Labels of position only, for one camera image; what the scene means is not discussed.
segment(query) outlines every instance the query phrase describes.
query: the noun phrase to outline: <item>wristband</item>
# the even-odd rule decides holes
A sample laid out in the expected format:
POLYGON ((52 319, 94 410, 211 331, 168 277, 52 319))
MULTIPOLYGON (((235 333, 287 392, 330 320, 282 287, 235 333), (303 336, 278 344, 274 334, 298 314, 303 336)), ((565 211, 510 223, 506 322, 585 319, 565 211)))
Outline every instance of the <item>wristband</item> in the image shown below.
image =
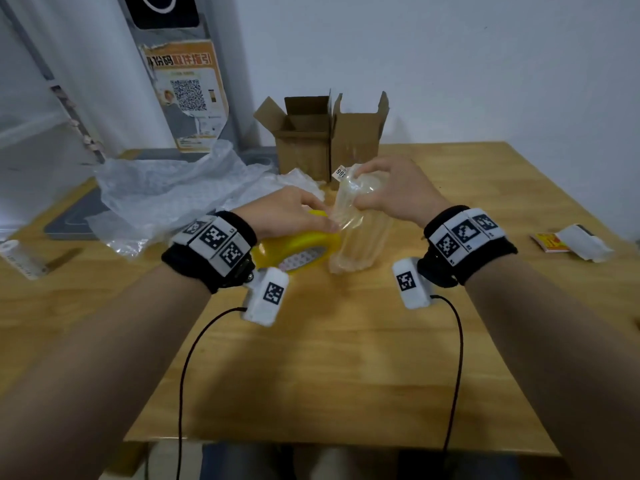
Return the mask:
POLYGON ((482 209, 456 205, 441 212, 424 228, 430 246, 418 270, 441 287, 464 285, 485 264, 517 254, 503 229, 482 209))
POLYGON ((251 226, 227 211, 196 219, 172 238, 162 261, 176 273, 196 278, 214 294, 240 286, 255 266, 249 252, 257 238, 251 226))

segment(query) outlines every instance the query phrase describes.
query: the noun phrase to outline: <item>yellow tape roll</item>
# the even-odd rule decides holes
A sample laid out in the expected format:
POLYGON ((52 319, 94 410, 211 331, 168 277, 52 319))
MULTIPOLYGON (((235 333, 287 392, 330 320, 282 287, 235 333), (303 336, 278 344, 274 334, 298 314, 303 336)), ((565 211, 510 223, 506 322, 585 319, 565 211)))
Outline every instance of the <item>yellow tape roll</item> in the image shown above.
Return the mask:
MULTIPOLYGON (((326 216, 322 210, 309 210, 326 216)), ((340 234, 304 232, 298 235, 265 239, 251 250, 256 268, 278 267, 289 274, 327 259, 340 249, 340 234)))

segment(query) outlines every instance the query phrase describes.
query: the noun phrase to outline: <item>hand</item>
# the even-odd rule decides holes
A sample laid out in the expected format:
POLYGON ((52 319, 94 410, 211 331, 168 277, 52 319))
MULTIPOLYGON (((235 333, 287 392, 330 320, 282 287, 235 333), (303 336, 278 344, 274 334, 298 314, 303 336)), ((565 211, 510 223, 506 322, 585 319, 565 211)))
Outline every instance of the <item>hand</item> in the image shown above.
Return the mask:
POLYGON ((242 217, 252 227, 258 241, 312 230, 338 232, 336 223, 328 217, 309 214, 303 205, 329 211, 315 195, 297 187, 287 186, 233 209, 233 213, 242 217))
POLYGON ((360 210, 382 210, 388 216, 425 227, 452 206, 409 158, 377 157, 359 167, 354 176, 375 170, 388 171, 389 179, 381 189, 356 197, 353 203, 360 210))

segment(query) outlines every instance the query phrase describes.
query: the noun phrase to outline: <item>forearm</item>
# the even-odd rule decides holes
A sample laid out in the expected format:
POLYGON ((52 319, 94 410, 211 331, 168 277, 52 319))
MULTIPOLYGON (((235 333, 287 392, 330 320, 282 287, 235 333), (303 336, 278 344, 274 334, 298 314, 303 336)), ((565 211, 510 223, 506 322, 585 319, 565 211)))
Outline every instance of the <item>forearm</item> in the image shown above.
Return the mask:
POLYGON ((638 350, 514 255, 484 266, 466 288, 574 473, 631 476, 640 444, 638 350))
POLYGON ((99 476, 210 297, 163 264, 76 326, 0 403, 0 477, 99 476))

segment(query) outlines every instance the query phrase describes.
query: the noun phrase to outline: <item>plastic bag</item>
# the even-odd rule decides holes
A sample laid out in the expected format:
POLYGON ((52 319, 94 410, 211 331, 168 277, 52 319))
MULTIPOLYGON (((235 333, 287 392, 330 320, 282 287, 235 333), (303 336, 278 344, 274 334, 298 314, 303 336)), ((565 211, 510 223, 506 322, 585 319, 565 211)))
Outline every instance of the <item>plastic bag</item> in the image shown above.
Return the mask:
POLYGON ((375 171, 357 178, 353 173, 360 165, 347 170, 342 179, 331 218, 342 230, 340 250, 329 259, 332 273, 359 271, 373 265, 384 247, 393 220, 379 210, 358 210, 353 205, 357 195, 371 193, 387 183, 388 173, 375 171))
POLYGON ((324 192, 300 170, 274 175, 272 169, 245 165, 225 140, 194 163, 108 160, 96 171, 96 180, 111 210, 86 220, 98 239, 133 259, 213 209, 235 209, 286 185, 324 199, 324 192))

